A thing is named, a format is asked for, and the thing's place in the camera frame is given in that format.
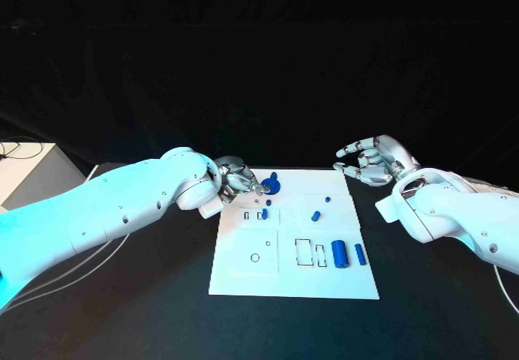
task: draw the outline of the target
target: black curtain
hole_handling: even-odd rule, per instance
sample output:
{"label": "black curtain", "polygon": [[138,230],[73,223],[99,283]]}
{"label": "black curtain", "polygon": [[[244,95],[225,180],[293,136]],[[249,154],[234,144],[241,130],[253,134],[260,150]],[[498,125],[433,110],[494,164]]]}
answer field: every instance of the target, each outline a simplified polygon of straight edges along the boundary
{"label": "black curtain", "polygon": [[424,166],[519,188],[515,22],[282,25],[312,20],[316,5],[189,4],[155,7],[153,22],[150,6],[117,17],[78,5],[45,19],[18,9],[28,19],[2,29],[0,132],[57,142],[83,166],[192,146],[253,166],[329,167],[344,145],[390,134]]}

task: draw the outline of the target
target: white cable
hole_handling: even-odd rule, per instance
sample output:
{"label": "white cable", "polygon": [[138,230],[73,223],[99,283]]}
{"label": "white cable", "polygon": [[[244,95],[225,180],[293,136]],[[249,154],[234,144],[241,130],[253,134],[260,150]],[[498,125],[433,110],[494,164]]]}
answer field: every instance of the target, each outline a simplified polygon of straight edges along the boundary
{"label": "white cable", "polygon": [[97,249],[96,253],[64,274],[61,274],[55,279],[50,280],[47,283],[44,283],[41,286],[37,286],[34,289],[31,289],[29,291],[24,292],[22,294],[19,294],[15,297],[15,300],[19,300],[22,297],[25,297],[27,295],[29,295],[31,293],[34,293],[37,290],[39,290],[42,287],[47,287],[48,285],[51,285],[54,282],[57,282],[60,279],[65,278],[103,251],[103,249],[109,246],[109,244],[112,243],[112,240]]}
{"label": "white cable", "polygon": [[496,266],[496,265],[495,265],[495,276],[498,277],[501,289],[504,290],[504,294],[505,294],[505,296],[507,296],[508,302],[511,303],[511,305],[512,305],[512,307],[514,307],[514,310],[515,310],[517,313],[519,314],[518,307],[517,307],[517,305],[515,305],[514,302],[512,302],[512,299],[511,299],[511,297],[509,297],[509,293],[507,292],[505,285],[504,285],[504,281],[501,281],[501,273],[498,272],[498,266]]}
{"label": "white cable", "polygon": [[113,253],[109,255],[109,257],[103,260],[101,264],[84,275],[80,277],[80,279],[76,279],[71,283],[68,283],[67,285],[61,286],[58,289],[51,290],[50,292],[44,292],[41,295],[34,296],[32,298],[28,298],[27,300],[24,300],[22,302],[19,302],[18,304],[12,305],[3,312],[8,312],[9,310],[14,310],[16,307],[19,307],[22,304],[25,304],[27,302],[31,302],[32,300],[39,299],[42,296],[47,296],[52,293],[55,293],[57,291],[65,289],[67,287],[70,287],[71,285],[74,285],[78,281],[84,280],[103,266],[103,264],[109,261],[109,259],[114,256],[114,254],[117,253],[117,250],[122,248],[125,242],[127,241],[130,234],[127,234],[125,240],[122,241],[122,243],[119,244],[119,247],[116,248],[116,250],[113,251]]}

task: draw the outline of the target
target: blue object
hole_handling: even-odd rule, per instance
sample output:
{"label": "blue object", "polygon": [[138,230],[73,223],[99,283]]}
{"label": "blue object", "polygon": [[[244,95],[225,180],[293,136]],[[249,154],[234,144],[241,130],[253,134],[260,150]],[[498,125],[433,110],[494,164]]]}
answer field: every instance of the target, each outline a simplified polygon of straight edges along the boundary
{"label": "blue object", "polygon": [[365,265],[367,264],[367,258],[365,258],[365,253],[362,251],[361,244],[355,244],[355,250],[357,250],[357,256],[360,257],[360,263],[361,263],[361,265]]}
{"label": "blue object", "polygon": [[273,172],[270,174],[270,178],[267,178],[263,182],[261,185],[266,185],[270,187],[270,192],[266,193],[267,195],[276,195],[280,190],[282,190],[282,184],[279,182],[279,174],[276,172]]}
{"label": "blue object", "polygon": [[332,242],[334,262],[339,269],[349,267],[349,255],[347,254],[347,245],[342,240]]}
{"label": "blue object", "polygon": [[318,221],[321,216],[322,216],[322,213],[319,211],[316,211],[313,213],[312,221]]}

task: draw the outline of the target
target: robotic hand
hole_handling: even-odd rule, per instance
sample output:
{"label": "robotic hand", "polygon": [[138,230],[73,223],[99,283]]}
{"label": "robotic hand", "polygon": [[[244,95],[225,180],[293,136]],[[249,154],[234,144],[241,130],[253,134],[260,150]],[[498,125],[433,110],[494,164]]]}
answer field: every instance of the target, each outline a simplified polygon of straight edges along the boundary
{"label": "robotic hand", "polygon": [[236,156],[212,161],[191,148],[172,149],[97,177],[80,187],[0,214],[0,313],[32,279],[57,263],[152,224],[174,203],[204,218],[259,184]]}
{"label": "robotic hand", "polygon": [[334,167],[371,186],[396,179],[391,196],[375,204],[387,222],[398,220],[423,243],[443,236],[462,240],[485,261],[519,274],[519,193],[455,172],[423,169],[388,135],[355,142],[336,155],[360,151],[361,168]]}

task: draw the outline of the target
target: wire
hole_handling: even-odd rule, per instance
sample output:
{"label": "wire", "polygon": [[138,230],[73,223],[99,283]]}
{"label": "wire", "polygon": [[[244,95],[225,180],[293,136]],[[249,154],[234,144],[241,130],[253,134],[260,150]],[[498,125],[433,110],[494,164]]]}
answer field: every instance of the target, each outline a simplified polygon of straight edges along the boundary
{"label": "wire", "polygon": [[61,286],[58,289],[51,290],[50,292],[44,292],[41,295],[34,296],[32,298],[28,298],[27,300],[24,300],[22,302],[19,302],[18,304],[12,305],[3,312],[8,312],[9,310],[14,310],[15,308],[18,308],[22,304],[25,304],[27,302],[31,302],[32,300],[39,299],[41,297],[55,293],[60,290],[64,290],[67,287],[70,287],[71,285],[74,285],[78,281],[84,280],[103,266],[103,264],[110,260],[110,258],[116,255],[117,250],[122,248],[125,242],[129,239],[130,234],[127,234],[125,240],[122,241],[122,243],[119,244],[119,247],[116,248],[116,250],[113,251],[113,253],[109,255],[109,257],[103,260],[101,264],[84,275],[81,276],[78,279],[76,279],[71,283],[68,283],[67,285]]}
{"label": "wire", "polygon": [[103,251],[103,249],[109,246],[109,244],[113,241],[110,240],[96,251],[96,253],[64,274],[61,274],[55,279],[50,280],[47,283],[44,283],[41,286],[37,286],[34,289],[31,289],[29,291],[24,292],[22,294],[19,294],[15,297],[15,300],[19,300],[19,298],[25,297],[27,295],[29,295],[31,293],[34,293],[35,291],[38,291],[42,287],[47,287],[48,285],[51,285],[54,282],[57,282],[60,279],[65,278]]}
{"label": "wire", "polygon": [[[18,144],[16,147],[6,153],[6,146],[3,145],[3,143],[5,143],[8,140],[14,140],[14,139],[31,139],[35,143],[39,143],[39,144],[41,144],[41,151],[39,151],[35,155],[28,156],[28,157],[8,156],[8,155],[22,146],[19,142],[15,142],[15,143]],[[18,160],[31,159],[31,158],[35,158],[35,157],[44,152],[44,144],[42,144],[42,142],[38,141],[37,139],[34,139],[34,138],[29,137],[29,136],[12,136],[12,137],[8,137],[6,139],[2,139],[2,140],[0,140],[0,144],[2,144],[0,160],[5,159],[5,158],[18,159]]]}
{"label": "wire", "polygon": [[505,289],[504,281],[501,280],[501,272],[498,271],[498,266],[496,266],[496,265],[495,265],[495,276],[498,277],[501,289],[504,290],[504,294],[505,294],[505,296],[507,296],[508,302],[511,303],[511,305],[512,305],[512,307],[514,307],[514,310],[515,310],[517,313],[519,314],[518,307],[517,307],[517,305],[515,305],[514,302],[512,302],[512,299],[511,299],[511,297],[509,297],[509,293],[507,292],[507,289]]}

